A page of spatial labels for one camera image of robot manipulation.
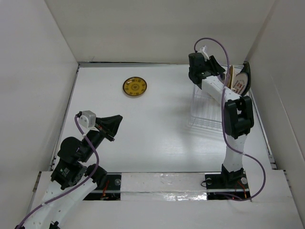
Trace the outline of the bamboo weave pattern tray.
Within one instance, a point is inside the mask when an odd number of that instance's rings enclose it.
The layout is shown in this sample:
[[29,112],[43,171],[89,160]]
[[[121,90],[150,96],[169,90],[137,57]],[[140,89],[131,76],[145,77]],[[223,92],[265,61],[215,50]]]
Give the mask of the bamboo weave pattern tray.
[[226,86],[229,89],[231,89],[232,88],[233,79],[236,76],[235,67],[233,65],[231,65],[230,68],[228,69],[227,73],[228,73],[228,80],[227,80]]

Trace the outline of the white plate red characters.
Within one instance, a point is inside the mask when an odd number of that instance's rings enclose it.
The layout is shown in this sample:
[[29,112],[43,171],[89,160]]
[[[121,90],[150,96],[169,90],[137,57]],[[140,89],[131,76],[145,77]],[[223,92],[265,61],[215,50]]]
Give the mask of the white plate red characters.
[[233,79],[231,90],[234,93],[241,95],[243,89],[245,88],[245,85],[246,85],[246,77],[241,73],[238,73]]

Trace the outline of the yellow brown patterned plate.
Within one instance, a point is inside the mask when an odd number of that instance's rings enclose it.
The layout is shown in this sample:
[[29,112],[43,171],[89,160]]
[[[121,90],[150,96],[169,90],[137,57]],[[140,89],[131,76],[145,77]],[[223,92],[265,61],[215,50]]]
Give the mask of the yellow brown patterned plate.
[[147,90],[147,82],[141,77],[130,77],[122,85],[122,90],[127,96],[138,97]]

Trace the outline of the purple round plate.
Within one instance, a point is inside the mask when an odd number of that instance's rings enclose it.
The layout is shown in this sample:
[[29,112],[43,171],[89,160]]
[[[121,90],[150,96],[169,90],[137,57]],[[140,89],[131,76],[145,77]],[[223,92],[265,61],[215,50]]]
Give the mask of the purple round plate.
[[219,75],[219,80],[224,84],[225,80],[226,80],[226,74],[225,73],[221,73]]

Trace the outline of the black floral square plate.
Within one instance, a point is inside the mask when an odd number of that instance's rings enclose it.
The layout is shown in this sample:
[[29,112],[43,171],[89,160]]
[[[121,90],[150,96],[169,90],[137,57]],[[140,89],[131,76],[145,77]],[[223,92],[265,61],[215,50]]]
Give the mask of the black floral square plate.
[[245,61],[243,63],[243,68],[240,73],[246,77],[246,85],[243,89],[243,92],[241,93],[241,96],[245,96],[251,88],[251,68],[249,62]]

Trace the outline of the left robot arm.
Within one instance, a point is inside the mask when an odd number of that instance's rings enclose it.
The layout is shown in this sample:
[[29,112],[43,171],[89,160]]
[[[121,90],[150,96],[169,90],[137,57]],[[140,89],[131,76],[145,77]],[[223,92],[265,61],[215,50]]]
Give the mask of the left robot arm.
[[81,201],[106,185],[107,171],[100,167],[97,147],[104,139],[112,142],[123,117],[98,118],[87,110],[74,121],[83,139],[65,138],[57,154],[59,161],[40,205],[16,226],[18,229],[61,229]]

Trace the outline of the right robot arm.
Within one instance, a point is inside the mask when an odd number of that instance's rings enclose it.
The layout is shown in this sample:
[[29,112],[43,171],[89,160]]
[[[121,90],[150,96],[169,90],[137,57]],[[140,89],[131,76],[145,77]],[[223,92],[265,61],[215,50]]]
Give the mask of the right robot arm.
[[225,69],[214,56],[206,57],[200,52],[193,52],[188,58],[190,80],[221,105],[226,154],[220,182],[224,187],[232,187],[244,174],[244,145],[254,126],[252,100],[249,96],[233,92],[220,80],[220,76],[224,80],[227,77]]

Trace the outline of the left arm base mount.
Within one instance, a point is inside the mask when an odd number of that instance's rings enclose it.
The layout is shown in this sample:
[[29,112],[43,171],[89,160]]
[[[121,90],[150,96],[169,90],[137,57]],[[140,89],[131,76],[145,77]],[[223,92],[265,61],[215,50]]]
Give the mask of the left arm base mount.
[[97,187],[94,191],[88,194],[84,200],[86,201],[114,201],[121,199],[121,173],[109,173],[106,181],[101,187]]

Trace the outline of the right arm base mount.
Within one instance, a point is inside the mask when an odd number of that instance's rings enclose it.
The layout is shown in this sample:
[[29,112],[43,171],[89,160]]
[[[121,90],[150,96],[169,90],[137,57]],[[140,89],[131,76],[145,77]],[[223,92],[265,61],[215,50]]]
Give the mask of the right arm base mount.
[[220,173],[205,173],[201,186],[206,188],[208,200],[243,200],[251,196],[243,168],[228,172],[222,166]]

